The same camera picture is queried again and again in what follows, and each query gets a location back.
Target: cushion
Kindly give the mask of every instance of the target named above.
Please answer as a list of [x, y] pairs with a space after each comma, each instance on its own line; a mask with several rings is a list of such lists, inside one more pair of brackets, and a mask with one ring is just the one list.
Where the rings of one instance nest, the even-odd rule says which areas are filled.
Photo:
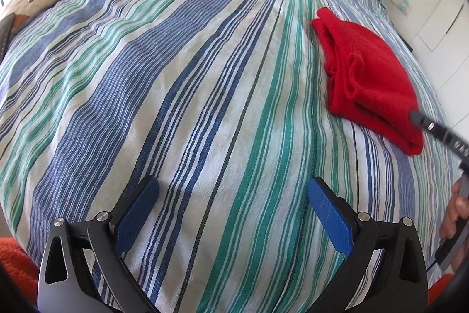
[[59, 0], [11, 0], [0, 17], [0, 63], [5, 57], [9, 42], [25, 26]]

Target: orange towel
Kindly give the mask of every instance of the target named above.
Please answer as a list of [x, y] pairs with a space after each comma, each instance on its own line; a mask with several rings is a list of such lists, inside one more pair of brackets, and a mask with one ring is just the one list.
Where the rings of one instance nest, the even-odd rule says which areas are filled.
[[36, 306], [39, 269], [12, 237], [0, 238], [0, 261], [16, 286]]
[[437, 297], [438, 295], [446, 288], [448, 283], [451, 281], [453, 278], [453, 275], [443, 275], [441, 279], [437, 281], [436, 284], [434, 284], [430, 290], [428, 291], [428, 303], [431, 304]]

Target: bed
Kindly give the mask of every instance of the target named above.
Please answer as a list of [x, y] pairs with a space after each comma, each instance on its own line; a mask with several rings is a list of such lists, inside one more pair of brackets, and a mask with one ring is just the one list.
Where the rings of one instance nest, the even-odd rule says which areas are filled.
[[62, 0], [30, 23], [0, 66], [0, 200], [36, 264], [55, 218], [109, 211], [146, 174], [160, 197], [123, 257], [163, 312], [306, 311], [343, 260], [313, 176], [356, 211], [411, 217], [430, 262], [457, 163], [327, 112], [323, 6], [383, 37], [444, 120], [381, 0]]

